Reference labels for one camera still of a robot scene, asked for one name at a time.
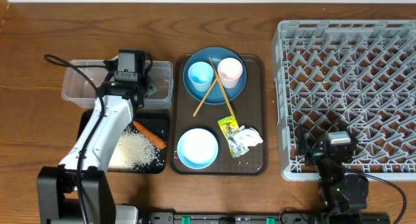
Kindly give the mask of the right wooden chopstick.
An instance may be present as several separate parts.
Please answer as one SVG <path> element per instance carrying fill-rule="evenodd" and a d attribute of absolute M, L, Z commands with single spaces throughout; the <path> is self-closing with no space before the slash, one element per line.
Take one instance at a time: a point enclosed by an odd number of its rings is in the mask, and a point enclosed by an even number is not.
<path fill-rule="evenodd" d="M 219 77 L 219 75 L 218 75 L 218 72 L 217 72 L 217 70 L 216 70 L 216 68 L 215 68 L 215 65 L 214 65 L 214 63 L 213 63 L 213 61 L 212 61 L 212 58 L 211 58 L 211 57 L 209 57 L 209 61 L 210 61 L 211 65 L 212 65 L 212 67 L 213 67 L 213 71 L 214 71 L 214 74 L 215 74 L 215 77 L 216 77 L 216 81 L 217 81 L 217 83 L 219 83 L 220 89 L 221 89 L 221 91 L 222 91 L 222 95 L 223 95 L 223 97 L 224 97 L 224 99 L 225 99 L 225 101 L 226 101 L 226 104 L 227 104 L 227 107 L 228 107 L 228 109 L 229 109 L 229 112 L 230 112 L 230 114 L 231 114 L 232 116 L 234 116 L 234 115 L 235 115 L 235 114 L 234 114 L 234 111 L 233 111 L 233 109 L 232 109 L 232 107 L 231 107 L 231 104 L 230 104 L 230 102 L 229 102 L 228 96 L 227 96 L 227 94 L 226 94 L 226 92 L 225 92 L 225 89 L 224 89 L 224 87 L 223 87 L 223 85 L 222 85 L 222 82 L 221 82 L 221 80 L 220 80 L 220 77 Z"/>

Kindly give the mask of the white tissue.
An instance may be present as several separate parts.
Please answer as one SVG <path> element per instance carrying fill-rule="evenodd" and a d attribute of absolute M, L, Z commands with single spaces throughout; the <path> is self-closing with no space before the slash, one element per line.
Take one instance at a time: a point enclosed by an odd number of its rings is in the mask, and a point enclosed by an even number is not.
<path fill-rule="evenodd" d="M 246 150 L 249 147 L 255 147 L 263 143 L 260 134 L 254 128 L 245 128 L 242 126 L 231 138 L 230 146 L 236 150 Z"/>

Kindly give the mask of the left wooden chopstick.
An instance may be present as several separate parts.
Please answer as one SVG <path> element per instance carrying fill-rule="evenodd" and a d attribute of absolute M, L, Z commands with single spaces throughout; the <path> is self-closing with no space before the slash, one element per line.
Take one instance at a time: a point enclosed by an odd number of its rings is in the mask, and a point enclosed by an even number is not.
<path fill-rule="evenodd" d="M 209 87 L 207 92 L 205 93 L 203 99 L 200 101 L 199 105 L 197 106 L 196 110 L 194 111 L 194 113 L 192 115 L 193 117 L 196 117 L 197 113 L 199 112 L 200 108 L 204 104 L 205 100 L 207 99 L 208 95 L 210 94 L 211 90 L 213 89 L 213 87 L 215 86 L 216 83 L 217 83 L 217 78 L 213 81 L 213 83 L 211 84 L 211 86 Z"/>

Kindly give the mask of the brown serving tray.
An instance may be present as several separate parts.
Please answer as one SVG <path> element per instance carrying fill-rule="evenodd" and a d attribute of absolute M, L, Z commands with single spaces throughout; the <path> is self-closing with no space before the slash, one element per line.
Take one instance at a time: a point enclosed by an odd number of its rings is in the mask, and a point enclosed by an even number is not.
<path fill-rule="evenodd" d="M 170 163 L 172 168 L 180 174 L 189 175 L 247 175 L 256 176 L 264 172 L 268 166 L 267 120 L 265 117 L 265 67 L 263 61 L 255 55 L 242 55 L 246 67 L 247 79 L 242 92 L 233 100 L 231 107 L 238 124 L 257 130 L 263 143 L 251 147 L 250 150 L 238 158 L 233 158 L 229 152 L 218 120 L 229 116 L 227 105 L 204 104 L 194 117 L 192 114 L 199 105 L 199 101 L 191 96 L 185 88 L 183 74 L 185 64 L 190 55 L 184 55 L 177 61 L 174 85 L 174 100 L 172 113 L 172 149 Z M 204 169 L 186 167 L 179 159 L 177 143 L 180 137 L 190 129 L 203 128 L 210 131 L 218 140 L 218 154 L 215 161 Z"/>

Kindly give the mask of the pile of white rice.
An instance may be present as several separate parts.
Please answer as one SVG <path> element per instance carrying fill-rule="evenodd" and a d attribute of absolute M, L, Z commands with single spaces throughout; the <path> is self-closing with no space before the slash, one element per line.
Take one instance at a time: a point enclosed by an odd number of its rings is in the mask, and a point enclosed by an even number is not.
<path fill-rule="evenodd" d="M 112 154 L 109 171 L 160 173 L 166 164 L 166 151 L 154 146 L 132 126 L 123 131 Z"/>

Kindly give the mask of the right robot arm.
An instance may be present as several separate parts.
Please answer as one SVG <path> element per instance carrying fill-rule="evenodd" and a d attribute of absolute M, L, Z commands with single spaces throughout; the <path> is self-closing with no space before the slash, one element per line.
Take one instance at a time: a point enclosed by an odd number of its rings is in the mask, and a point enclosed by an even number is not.
<path fill-rule="evenodd" d="M 342 163 L 349 161 L 358 139 L 343 122 L 338 131 L 321 137 L 316 146 L 307 144 L 305 130 L 299 126 L 297 154 L 307 166 L 316 166 L 318 194 L 326 208 L 310 216 L 309 223 L 363 223 L 361 211 L 367 208 L 369 180 L 357 173 L 347 173 Z"/>

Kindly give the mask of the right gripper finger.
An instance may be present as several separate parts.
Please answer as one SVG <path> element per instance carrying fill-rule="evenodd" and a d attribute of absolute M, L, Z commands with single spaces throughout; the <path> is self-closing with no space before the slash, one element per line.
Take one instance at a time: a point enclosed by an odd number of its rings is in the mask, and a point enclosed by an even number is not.
<path fill-rule="evenodd" d="M 350 143 L 358 143 L 358 139 L 348 130 L 347 125 L 345 125 L 343 120 L 337 121 L 338 132 L 343 132 L 344 135 L 347 135 L 350 139 Z"/>
<path fill-rule="evenodd" d="M 306 136 L 305 136 L 303 126 L 301 124 L 299 124 L 298 129 L 299 129 L 299 135 L 298 135 L 298 143 L 297 143 L 296 154 L 297 155 L 304 155 L 308 152 Z"/>

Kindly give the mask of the clear plastic bin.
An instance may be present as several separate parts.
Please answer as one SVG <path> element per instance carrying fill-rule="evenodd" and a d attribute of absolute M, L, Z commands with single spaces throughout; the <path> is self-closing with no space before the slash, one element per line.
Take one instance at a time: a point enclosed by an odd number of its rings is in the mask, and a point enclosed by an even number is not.
<path fill-rule="evenodd" d="M 79 66 L 80 70 L 100 86 L 108 71 L 103 68 L 102 60 L 72 60 L 73 65 Z M 169 109 L 172 105 L 173 95 L 173 64 L 169 61 L 155 60 L 151 71 L 148 73 L 154 82 L 157 92 L 149 95 L 145 101 L 145 110 Z M 72 68 L 67 68 L 62 86 L 62 98 L 71 101 L 81 108 L 94 108 L 96 94 L 89 83 Z"/>

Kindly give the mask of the yellow green snack wrapper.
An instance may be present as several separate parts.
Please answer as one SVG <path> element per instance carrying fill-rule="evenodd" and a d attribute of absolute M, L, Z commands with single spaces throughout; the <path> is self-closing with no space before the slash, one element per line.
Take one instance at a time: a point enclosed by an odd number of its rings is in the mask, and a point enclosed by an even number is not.
<path fill-rule="evenodd" d="M 244 125 L 241 127 L 239 126 L 234 115 L 218 120 L 218 124 L 227 140 L 229 150 L 233 158 L 240 157 L 249 151 L 248 147 L 243 146 L 242 143 L 239 143 L 236 139 L 234 139 L 234 135 L 236 133 L 245 129 Z"/>

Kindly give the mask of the dark blue plate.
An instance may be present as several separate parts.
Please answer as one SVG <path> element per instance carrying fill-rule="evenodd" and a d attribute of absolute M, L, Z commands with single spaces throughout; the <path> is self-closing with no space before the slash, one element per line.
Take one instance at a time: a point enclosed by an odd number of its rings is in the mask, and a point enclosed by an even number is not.
<path fill-rule="evenodd" d="M 244 86 L 246 84 L 246 68 L 244 62 L 242 61 L 241 57 L 236 54 L 234 51 L 229 49 L 225 49 L 222 47 L 208 47 L 202 49 L 195 54 L 193 54 L 185 64 L 185 68 L 183 69 L 183 82 L 185 84 L 185 88 L 189 92 L 191 96 L 193 96 L 198 101 L 201 101 L 205 96 L 205 92 L 199 92 L 192 84 L 189 78 L 189 68 L 196 62 L 207 62 L 209 63 L 209 57 L 211 57 L 212 61 L 214 62 L 215 67 L 217 67 L 221 60 L 225 58 L 236 58 L 242 64 L 242 75 L 237 83 L 237 85 L 233 88 L 224 88 L 227 97 L 230 101 L 234 100 L 239 94 L 243 91 Z"/>

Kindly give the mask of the light blue cup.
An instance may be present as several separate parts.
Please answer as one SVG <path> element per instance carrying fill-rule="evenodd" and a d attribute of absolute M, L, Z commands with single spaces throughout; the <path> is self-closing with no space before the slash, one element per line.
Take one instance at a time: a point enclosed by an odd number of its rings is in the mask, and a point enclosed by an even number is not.
<path fill-rule="evenodd" d="M 188 77 L 198 92 L 206 92 L 211 86 L 214 72 L 206 62 L 196 62 L 188 70 Z"/>

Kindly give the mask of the grey dishwasher rack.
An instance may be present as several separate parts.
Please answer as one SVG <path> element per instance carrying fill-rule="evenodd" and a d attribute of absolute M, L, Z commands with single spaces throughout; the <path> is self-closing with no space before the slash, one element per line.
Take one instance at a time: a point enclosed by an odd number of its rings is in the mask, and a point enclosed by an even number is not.
<path fill-rule="evenodd" d="M 415 22 L 285 20 L 271 42 L 279 167 L 287 181 L 315 181 L 297 153 L 343 122 L 358 140 L 348 168 L 415 180 Z"/>

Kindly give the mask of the orange carrot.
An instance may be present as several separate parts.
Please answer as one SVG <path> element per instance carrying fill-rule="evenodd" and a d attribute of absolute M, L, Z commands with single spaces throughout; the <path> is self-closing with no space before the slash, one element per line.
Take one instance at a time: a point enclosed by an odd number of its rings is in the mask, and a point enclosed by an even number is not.
<path fill-rule="evenodd" d="M 157 136 L 155 133 L 151 132 L 147 129 L 143 124 L 139 123 L 138 121 L 133 121 L 133 126 L 135 129 L 141 133 L 145 138 L 147 138 L 156 148 L 158 149 L 165 149 L 166 142 Z"/>

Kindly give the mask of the wooden chopstick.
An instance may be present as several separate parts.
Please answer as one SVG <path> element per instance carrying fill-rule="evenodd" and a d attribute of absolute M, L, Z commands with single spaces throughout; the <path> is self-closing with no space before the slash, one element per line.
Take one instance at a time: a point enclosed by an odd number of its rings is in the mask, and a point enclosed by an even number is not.
<path fill-rule="evenodd" d="M 197 106 L 196 110 L 194 111 L 194 113 L 192 115 L 193 117 L 196 117 L 197 113 L 199 112 L 200 108 L 204 104 L 205 100 L 207 99 L 208 95 L 210 94 L 211 90 L 213 89 L 213 87 L 215 86 L 216 83 L 217 83 L 217 78 L 213 81 L 213 83 L 211 84 L 211 86 L 209 87 L 207 92 L 205 93 L 203 99 L 200 101 L 199 105 Z"/>
<path fill-rule="evenodd" d="M 228 107 L 228 109 L 229 109 L 229 112 L 230 112 L 230 114 L 231 114 L 232 116 L 234 116 L 234 115 L 235 115 L 235 114 L 234 114 L 234 111 L 233 111 L 233 109 L 232 109 L 232 107 L 231 107 L 231 104 L 230 104 L 230 102 L 229 102 L 228 96 L 227 96 L 227 94 L 226 94 L 226 92 L 225 92 L 225 89 L 224 89 L 224 87 L 223 87 L 223 85 L 222 85 L 222 82 L 221 82 L 221 80 L 220 80 L 220 77 L 219 77 L 219 75 L 218 75 L 218 72 L 217 72 L 217 70 L 216 70 L 216 68 L 215 68 L 215 65 L 214 65 L 214 63 L 213 63 L 213 61 L 212 61 L 212 58 L 211 58 L 211 57 L 209 57 L 209 61 L 210 61 L 211 65 L 212 65 L 212 67 L 213 67 L 213 71 L 214 71 L 214 74 L 215 74 L 215 77 L 216 77 L 216 81 L 217 81 L 217 83 L 219 83 L 220 89 L 221 89 L 221 91 L 222 91 L 222 95 L 223 95 L 223 97 L 224 97 L 224 99 L 225 99 L 225 101 L 226 101 L 226 104 L 227 104 L 227 107 Z"/>

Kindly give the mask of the light blue bowl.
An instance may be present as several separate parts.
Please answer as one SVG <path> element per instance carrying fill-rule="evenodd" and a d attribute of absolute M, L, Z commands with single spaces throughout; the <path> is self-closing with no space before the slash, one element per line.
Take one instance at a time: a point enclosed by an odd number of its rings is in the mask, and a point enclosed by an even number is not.
<path fill-rule="evenodd" d="M 209 167 L 218 156 L 218 141 L 206 129 L 195 128 L 185 132 L 177 143 L 180 161 L 190 169 Z"/>

